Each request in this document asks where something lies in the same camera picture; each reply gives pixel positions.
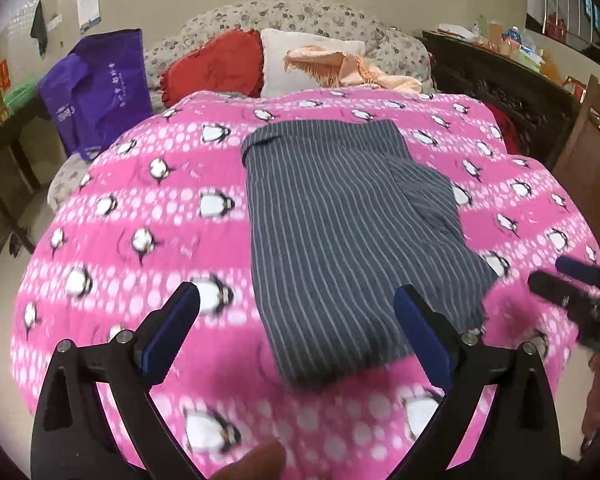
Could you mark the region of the left hand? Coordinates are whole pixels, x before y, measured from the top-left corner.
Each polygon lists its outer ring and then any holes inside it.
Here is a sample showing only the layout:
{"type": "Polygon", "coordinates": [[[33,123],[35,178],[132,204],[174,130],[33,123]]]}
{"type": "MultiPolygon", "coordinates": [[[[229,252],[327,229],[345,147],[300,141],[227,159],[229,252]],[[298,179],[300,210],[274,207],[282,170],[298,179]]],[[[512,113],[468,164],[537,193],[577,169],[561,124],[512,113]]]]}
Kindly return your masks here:
{"type": "Polygon", "coordinates": [[[278,441],[256,446],[240,460],[223,467],[210,480],[278,480],[286,467],[286,450],[278,441]]]}

